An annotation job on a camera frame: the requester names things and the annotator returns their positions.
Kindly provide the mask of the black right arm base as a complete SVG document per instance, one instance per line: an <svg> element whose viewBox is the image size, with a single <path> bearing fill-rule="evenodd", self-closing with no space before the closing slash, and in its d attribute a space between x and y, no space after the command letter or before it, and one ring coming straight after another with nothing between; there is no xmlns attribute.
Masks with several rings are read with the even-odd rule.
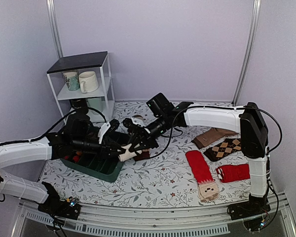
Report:
<svg viewBox="0 0 296 237"><path fill-rule="evenodd" d="M249 196L245 202L231 204L227 208L227 213L231 220L238 220L252 217L259 214L265 214L271 210L267 198Z"/></svg>

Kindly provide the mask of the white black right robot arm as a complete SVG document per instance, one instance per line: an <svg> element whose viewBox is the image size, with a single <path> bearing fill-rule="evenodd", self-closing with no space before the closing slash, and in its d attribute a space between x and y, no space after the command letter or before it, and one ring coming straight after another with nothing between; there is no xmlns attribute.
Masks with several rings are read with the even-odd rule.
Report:
<svg viewBox="0 0 296 237"><path fill-rule="evenodd" d="M242 153L249 162L250 196L254 197L246 203L245 211L256 215L264 208L262 197L267 193L268 128L255 103L217 107L181 102L174 106L163 93L158 93L147 102L147 106L156 120L147 126L131 125L130 152L157 148L157 138L176 126L205 126L239 133Z"/></svg>

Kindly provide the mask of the striped beige brown sock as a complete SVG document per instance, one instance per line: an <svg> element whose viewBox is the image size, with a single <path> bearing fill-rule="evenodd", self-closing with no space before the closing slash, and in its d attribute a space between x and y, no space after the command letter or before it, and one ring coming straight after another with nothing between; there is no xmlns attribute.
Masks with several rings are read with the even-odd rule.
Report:
<svg viewBox="0 0 296 237"><path fill-rule="evenodd" d="M145 122L144 122L145 119L141 115L134 115L134 118L139 119L145 125ZM142 150L142 152L139 155L134 157L134 161L141 161L141 160L146 160L146 159L150 159L149 149Z"/></svg>

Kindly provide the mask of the cream brown block sock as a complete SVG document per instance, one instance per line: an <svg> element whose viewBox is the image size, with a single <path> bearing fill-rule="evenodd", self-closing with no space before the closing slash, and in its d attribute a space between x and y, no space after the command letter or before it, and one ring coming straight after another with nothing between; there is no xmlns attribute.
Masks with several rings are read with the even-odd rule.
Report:
<svg viewBox="0 0 296 237"><path fill-rule="evenodd" d="M118 159L120 162L125 162L131 158L136 157L139 153L136 152L130 152L129 148L131 147L132 144L128 144L126 146L122 146L122 148L125 150L125 152L123 154L120 154L118 156Z"/></svg>

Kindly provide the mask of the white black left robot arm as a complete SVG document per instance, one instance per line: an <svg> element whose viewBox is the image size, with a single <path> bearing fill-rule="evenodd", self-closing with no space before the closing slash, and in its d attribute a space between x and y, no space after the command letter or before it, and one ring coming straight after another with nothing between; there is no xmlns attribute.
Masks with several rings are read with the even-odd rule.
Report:
<svg viewBox="0 0 296 237"><path fill-rule="evenodd" d="M60 214L63 203L51 184L17 177L4 168L38 160L72 159L77 152L100 158L114 158L126 152L109 136L118 128L117 120L105 121L95 128L83 113L71 112L66 119L66 125L58 132L50 129L37 138L0 143L0 194L44 204L52 214Z"/></svg>

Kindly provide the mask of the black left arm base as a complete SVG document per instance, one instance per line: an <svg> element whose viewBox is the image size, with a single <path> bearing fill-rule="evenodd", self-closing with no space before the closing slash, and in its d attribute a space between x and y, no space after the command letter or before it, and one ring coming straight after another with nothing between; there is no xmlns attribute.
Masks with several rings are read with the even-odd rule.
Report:
<svg viewBox="0 0 296 237"><path fill-rule="evenodd" d="M65 200L50 199L38 205L38 210L52 217L63 217L77 220L81 211L78 199L69 197Z"/></svg>

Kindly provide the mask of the green divided organizer tray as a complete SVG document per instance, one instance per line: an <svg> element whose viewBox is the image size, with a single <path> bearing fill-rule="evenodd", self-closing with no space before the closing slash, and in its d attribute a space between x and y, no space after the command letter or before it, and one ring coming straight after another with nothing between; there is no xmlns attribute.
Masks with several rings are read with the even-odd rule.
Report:
<svg viewBox="0 0 296 237"><path fill-rule="evenodd" d="M65 166L73 170L112 183L117 179L121 168L123 167L123 162L119 161L118 156L100 157L102 146L98 143L98 131L99 128L94 127L90 129L85 139L76 139L73 141L73 148L70 150L70 153L65 156L74 156L75 154L81 155L78 163L74 163L73 159L65 160L65 156L61 157L60 160ZM110 134L123 134L123 145L126 145L130 138L129 135L117 131Z"/></svg>

